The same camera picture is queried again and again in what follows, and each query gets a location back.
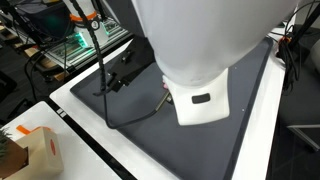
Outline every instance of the black pole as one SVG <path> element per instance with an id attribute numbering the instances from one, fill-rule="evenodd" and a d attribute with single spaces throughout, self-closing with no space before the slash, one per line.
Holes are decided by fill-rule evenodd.
<path id="1" fill-rule="evenodd" d="M 12 6 L 7 0 L 0 0 L 1 9 L 5 13 L 10 13 L 13 18 L 13 21 L 18 22 L 21 29 L 28 34 L 28 36 L 36 42 L 38 46 L 41 46 L 42 42 L 40 38 L 35 34 L 35 32 L 25 23 L 25 21 L 21 18 L 19 13 L 16 11 L 15 7 Z"/>
<path id="2" fill-rule="evenodd" d="M 297 34 L 295 34 L 289 43 L 289 48 L 293 50 L 293 48 L 298 44 L 299 40 L 302 38 L 304 33 L 312 26 L 312 24 L 317 20 L 320 15 L 320 4 L 314 9 L 312 14 L 306 20 L 306 22 L 301 26 Z"/>

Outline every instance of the black mat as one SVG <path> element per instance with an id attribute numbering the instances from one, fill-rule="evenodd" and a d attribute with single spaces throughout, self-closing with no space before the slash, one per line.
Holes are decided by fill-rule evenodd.
<path id="1" fill-rule="evenodd" d="M 150 119 L 119 131 L 181 179 L 230 179 L 271 47 L 272 41 L 265 39 L 230 67 L 228 118 L 180 126 L 174 106 L 165 104 Z M 103 98 L 92 95 L 99 91 L 99 80 L 99 71 L 95 71 L 71 92 L 104 117 Z M 111 122 L 122 123 L 149 113 L 163 93 L 162 73 L 153 64 L 129 87 L 108 94 Z"/>

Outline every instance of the white robot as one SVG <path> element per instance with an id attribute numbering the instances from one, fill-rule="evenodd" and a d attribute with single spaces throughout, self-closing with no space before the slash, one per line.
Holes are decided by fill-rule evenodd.
<path id="1" fill-rule="evenodd" d="M 179 124 L 194 125 L 229 116 L 228 68 L 292 12 L 298 0 L 101 2 L 120 25 L 149 39 Z M 78 3 L 88 6 L 87 0 Z"/>

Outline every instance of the white table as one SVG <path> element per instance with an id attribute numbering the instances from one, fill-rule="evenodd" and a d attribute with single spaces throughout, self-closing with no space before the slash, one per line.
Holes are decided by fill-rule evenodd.
<path id="1" fill-rule="evenodd" d="M 125 50 L 128 44 L 104 58 L 104 63 Z M 275 49 L 261 80 L 233 174 L 234 180 L 262 180 L 266 176 L 284 79 L 282 61 L 274 56 Z M 108 129 L 102 118 L 72 95 L 70 88 L 96 69 L 97 64 L 52 93 L 50 98 L 137 179 L 177 179 L 118 131 Z"/>
<path id="2" fill-rule="evenodd" d="M 24 135 L 15 128 L 51 128 L 58 136 L 64 171 L 54 180 L 117 180 L 120 177 L 45 103 L 40 102 L 8 123 L 8 133 L 17 140 Z"/>

